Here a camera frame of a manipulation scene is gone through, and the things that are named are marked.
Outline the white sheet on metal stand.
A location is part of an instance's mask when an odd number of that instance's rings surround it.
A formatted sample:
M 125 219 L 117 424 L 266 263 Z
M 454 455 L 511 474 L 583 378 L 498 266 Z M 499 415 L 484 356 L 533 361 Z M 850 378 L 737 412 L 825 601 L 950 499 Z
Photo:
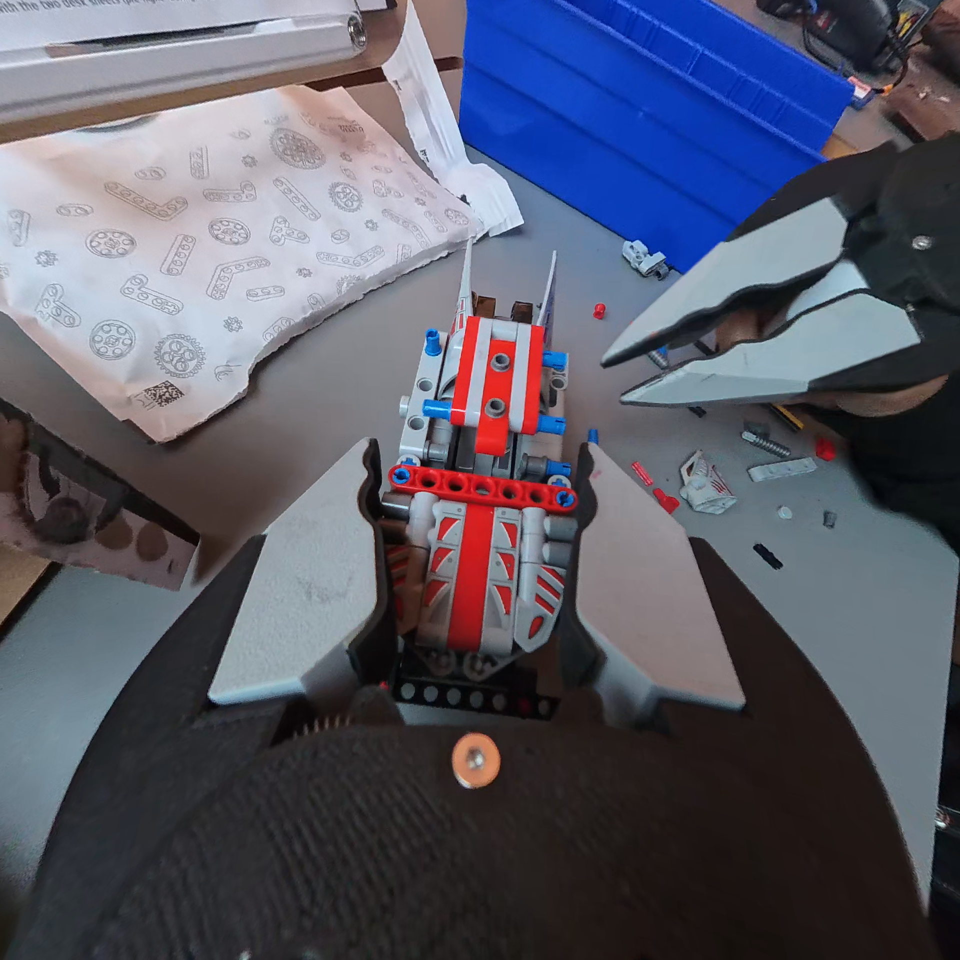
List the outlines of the white sheet on metal stand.
M 389 59 L 404 19 L 405 2 L 3 1 L 2 124 L 348 76 Z

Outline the person's right hand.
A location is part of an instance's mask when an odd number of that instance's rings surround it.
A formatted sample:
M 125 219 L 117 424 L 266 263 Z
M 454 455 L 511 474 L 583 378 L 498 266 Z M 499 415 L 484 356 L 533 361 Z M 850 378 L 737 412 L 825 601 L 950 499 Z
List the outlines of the person's right hand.
M 715 331 L 715 346 L 723 353 L 740 342 L 763 340 L 784 322 L 786 307 L 744 306 L 729 312 Z M 814 406 L 839 410 L 861 418 L 883 418 L 915 409 L 936 396 L 949 382 L 944 374 L 918 385 L 899 390 L 853 391 L 827 390 L 804 393 L 781 402 L 785 406 Z

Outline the red grey lego vehicle model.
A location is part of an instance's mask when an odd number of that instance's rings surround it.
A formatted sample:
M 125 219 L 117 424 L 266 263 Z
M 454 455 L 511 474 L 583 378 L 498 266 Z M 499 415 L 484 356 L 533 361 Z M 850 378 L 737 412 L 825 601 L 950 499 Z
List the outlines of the red grey lego vehicle model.
M 551 347 L 557 258 L 539 306 L 501 317 L 474 294 L 473 248 L 450 330 L 424 335 L 381 496 L 399 634 L 391 691 L 549 720 L 559 698 L 523 660 L 554 638 L 577 532 L 563 453 L 570 359 Z

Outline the blue plastic bin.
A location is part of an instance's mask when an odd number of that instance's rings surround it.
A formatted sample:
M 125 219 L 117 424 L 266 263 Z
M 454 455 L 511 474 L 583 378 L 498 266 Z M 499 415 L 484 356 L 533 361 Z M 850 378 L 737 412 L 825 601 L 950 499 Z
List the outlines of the blue plastic bin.
M 679 271 L 823 162 L 853 95 L 713 2 L 466 4 L 463 139 Z

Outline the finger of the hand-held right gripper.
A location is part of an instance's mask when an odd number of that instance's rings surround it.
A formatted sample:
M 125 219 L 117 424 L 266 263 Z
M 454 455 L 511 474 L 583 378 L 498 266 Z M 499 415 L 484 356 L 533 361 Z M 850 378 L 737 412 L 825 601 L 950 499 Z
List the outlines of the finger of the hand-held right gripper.
M 849 222 L 824 198 L 761 228 L 715 246 L 649 308 L 604 354 L 612 368 L 722 318 L 747 295 L 762 299 L 822 278 L 844 251 Z
M 742 341 L 624 391 L 630 406 L 687 407 L 789 400 L 814 381 L 921 343 L 899 306 L 855 293 L 806 311 L 763 340 Z

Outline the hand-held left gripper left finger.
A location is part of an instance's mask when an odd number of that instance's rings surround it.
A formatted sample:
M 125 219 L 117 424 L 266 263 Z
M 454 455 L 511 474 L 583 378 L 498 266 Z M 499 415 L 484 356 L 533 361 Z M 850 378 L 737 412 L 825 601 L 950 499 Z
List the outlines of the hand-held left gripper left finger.
M 319 707 L 390 678 L 398 630 L 379 444 L 362 438 L 270 524 L 208 696 Z

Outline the black lego set box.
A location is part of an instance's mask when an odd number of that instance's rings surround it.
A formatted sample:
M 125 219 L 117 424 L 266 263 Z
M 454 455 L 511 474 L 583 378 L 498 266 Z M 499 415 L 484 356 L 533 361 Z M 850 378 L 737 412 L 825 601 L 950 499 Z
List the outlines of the black lego set box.
M 3 628 L 55 567 L 177 591 L 200 540 L 174 513 L 1 400 Z

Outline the grey printed lego panel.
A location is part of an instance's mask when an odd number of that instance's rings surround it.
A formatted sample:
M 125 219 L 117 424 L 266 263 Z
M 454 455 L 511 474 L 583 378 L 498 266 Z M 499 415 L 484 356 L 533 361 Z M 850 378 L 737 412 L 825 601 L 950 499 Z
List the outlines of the grey printed lego panel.
M 703 450 L 696 450 L 678 469 L 680 497 L 697 513 L 718 516 L 738 503 L 738 498 L 708 462 Z

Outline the brown wedge-shaped board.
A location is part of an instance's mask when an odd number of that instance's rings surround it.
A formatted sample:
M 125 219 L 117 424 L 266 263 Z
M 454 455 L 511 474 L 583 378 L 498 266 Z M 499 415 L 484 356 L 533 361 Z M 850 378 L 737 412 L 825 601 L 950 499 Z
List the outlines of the brown wedge-shaped board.
M 904 80 L 889 92 L 881 112 L 912 143 L 959 135 L 958 105 L 913 80 Z

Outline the printed paper bag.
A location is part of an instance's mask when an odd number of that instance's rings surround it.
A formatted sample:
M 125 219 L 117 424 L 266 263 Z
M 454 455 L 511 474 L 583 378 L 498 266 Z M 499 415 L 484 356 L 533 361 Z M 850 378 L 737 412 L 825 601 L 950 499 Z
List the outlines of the printed paper bag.
M 250 93 L 1 150 L 2 312 L 166 443 L 251 370 L 478 234 L 342 88 Z

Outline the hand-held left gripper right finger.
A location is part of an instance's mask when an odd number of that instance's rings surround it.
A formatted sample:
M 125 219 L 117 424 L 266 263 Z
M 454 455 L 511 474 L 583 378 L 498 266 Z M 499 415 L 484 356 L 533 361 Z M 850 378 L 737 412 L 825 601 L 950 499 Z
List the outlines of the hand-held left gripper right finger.
M 581 445 L 575 480 L 564 690 L 590 691 L 619 729 L 650 724 L 665 703 L 740 713 L 746 697 L 685 528 L 594 442 Z

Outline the small grey lego connector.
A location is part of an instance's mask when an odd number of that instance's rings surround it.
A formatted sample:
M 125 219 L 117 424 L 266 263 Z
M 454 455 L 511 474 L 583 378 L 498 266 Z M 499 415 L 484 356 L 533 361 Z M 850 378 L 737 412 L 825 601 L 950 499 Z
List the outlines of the small grey lego connector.
M 670 274 L 671 267 L 666 260 L 666 255 L 661 251 L 651 251 L 640 240 L 625 241 L 621 254 L 630 268 L 643 278 L 664 281 Z

